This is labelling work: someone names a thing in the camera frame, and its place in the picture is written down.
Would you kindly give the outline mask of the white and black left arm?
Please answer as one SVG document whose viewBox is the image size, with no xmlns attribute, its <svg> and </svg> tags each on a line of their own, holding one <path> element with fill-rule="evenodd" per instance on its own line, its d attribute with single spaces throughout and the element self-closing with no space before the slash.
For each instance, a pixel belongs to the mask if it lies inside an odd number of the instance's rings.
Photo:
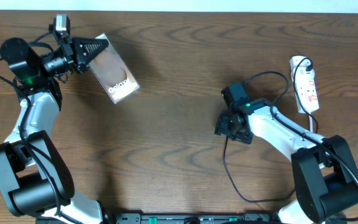
<svg viewBox="0 0 358 224">
<path fill-rule="evenodd" d="M 58 49 L 39 55 L 40 40 L 15 37 L 1 48 L 15 77 L 10 81 L 21 112 L 12 133 L 0 144 L 0 191 L 15 216 L 37 223 L 115 223 L 97 200 L 75 189 L 71 173 L 51 135 L 62 108 L 60 83 L 67 73 L 83 73 L 108 43 L 101 39 L 58 36 Z"/>
</svg>

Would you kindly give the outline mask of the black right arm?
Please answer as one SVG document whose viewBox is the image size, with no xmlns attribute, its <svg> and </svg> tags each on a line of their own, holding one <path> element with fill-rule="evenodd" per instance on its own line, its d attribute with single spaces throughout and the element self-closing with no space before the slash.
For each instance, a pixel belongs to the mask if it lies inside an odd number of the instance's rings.
<svg viewBox="0 0 358 224">
<path fill-rule="evenodd" d="M 291 163 L 296 199 L 277 213 L 280 223 L 358 221 L 358 169 L 347 141 L 311 133 L 282 115 L 265 99 L 225 96 L 228 113 L 214 133 L 250 144 L 267 141 Z"/>
</svg>

